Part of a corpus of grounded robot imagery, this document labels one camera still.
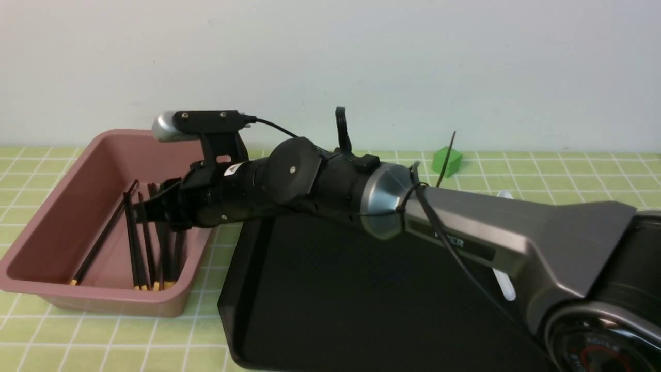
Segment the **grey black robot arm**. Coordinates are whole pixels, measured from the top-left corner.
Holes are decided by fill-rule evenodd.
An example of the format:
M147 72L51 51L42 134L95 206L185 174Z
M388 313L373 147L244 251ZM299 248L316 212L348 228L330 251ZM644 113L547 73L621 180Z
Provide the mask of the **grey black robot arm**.
M266 158L210 159L134 205L187 230L305 213L387 240L409 233L508 275L526 328L563 371L659 371L659 211L550 205L434 188L405 167L306 137Z

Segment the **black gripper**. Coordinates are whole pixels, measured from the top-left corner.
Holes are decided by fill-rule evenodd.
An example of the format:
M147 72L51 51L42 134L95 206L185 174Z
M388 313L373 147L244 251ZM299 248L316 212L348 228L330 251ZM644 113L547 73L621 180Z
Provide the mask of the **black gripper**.
M210 181L207 169L192 168L182 178L156 186L156 193L135 203L136 222L167 222L173 228L212 228L258 217L258 163L225 163Z

